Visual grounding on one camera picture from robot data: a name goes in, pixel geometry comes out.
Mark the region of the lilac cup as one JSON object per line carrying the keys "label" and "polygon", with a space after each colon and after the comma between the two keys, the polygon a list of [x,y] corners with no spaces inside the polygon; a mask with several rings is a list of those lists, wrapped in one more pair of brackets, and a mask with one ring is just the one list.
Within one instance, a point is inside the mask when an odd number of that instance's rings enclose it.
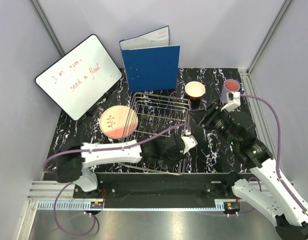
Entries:
{"label": "lilac cup", "polygon": [[225,87],[224,87],[224,84],[223,84],[223,88],[222,88],[222,91],[221,91],[221,96],[220,96],[220,101],[223,103],[223,104],[226,104],[227,103],[227,97],[226,97],[226,94],[230,92],[228,91]]}

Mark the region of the red bowl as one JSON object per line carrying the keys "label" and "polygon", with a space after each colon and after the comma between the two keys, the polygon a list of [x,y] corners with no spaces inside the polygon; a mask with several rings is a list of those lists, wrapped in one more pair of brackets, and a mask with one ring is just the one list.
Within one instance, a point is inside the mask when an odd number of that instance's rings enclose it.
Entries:
{"label": "red bowl", "polygon": [[185,86],[185,93],[191,100],[199,100],[206,92],[205,86],[198,81],[191,81]]}

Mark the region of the pink cup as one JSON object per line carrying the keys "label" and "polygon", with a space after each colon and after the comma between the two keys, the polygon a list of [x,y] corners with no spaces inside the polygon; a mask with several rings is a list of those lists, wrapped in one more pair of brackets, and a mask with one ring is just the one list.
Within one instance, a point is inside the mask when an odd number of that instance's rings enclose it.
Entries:
{"label": "pink cup", "polygon": [[224,82],[224,87],[231,92],[237,92],[240,89],[240,85],[235,80],[227,80]]}

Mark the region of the wire dish rack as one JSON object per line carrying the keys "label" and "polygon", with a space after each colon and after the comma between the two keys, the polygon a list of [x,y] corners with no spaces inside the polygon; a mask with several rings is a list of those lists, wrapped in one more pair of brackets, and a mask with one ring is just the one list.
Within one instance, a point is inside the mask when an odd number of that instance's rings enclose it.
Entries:
{"label": "wire dish rack", "polygon": [[[136,92],[131,99],[126,125],[136,124],[136,129],[123,139],[124,142],[151,137],[165,129],[178,124],[188,124],[190,101],[177,97],[152,93]],[[155,163],[120,163],[127,172],[135,169],[140,173],[165,173],[181,175],[185,171],[186,159],[179,161],[174,167],[168,167],[163,161]]]}

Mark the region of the cream and pink plate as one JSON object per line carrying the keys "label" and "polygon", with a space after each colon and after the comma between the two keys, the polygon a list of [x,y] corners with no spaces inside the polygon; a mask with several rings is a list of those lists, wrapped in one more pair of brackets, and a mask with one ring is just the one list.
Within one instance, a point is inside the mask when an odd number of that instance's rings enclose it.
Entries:
{"label": "cream and pink plate", "polygon": [[133,133],[138,126],[136,112],[125,105],[115,105],[103,112],[99,119],[102,133],[112,139],[122,139]]}

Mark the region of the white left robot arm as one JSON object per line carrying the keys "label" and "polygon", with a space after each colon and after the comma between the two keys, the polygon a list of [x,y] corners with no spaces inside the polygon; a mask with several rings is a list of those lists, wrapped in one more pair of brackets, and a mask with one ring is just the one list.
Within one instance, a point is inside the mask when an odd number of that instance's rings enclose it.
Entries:
{"label": "white left robot arm", "polygon": [[78,185],[89,197],[101,194],[101,185],[95,173],[89,170],[96,165],[114,163],[152,164],[163,162],[173,167],[192,148],[189,136],[153,136],[147,139],[125,143],[91,144],[82,143],[57,158],[56,181]]}

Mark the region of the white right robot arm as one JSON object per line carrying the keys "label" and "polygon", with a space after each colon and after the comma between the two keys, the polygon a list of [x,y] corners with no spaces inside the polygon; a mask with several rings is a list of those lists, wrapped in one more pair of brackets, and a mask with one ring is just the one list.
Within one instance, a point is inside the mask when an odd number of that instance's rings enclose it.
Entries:
{"label": "white right robot arm", "polygon": [[248,202],[275,227],[283,240],[308,240],[308,203],[277,168],[273,154],[256,135],[255,123],[246,112],[231,111],[212,103],[192,111],[196,124],[215,130],[229,140],[236,159],[260,180],[270,192],[268,197],[232,172],[222,181],[221,192]]}

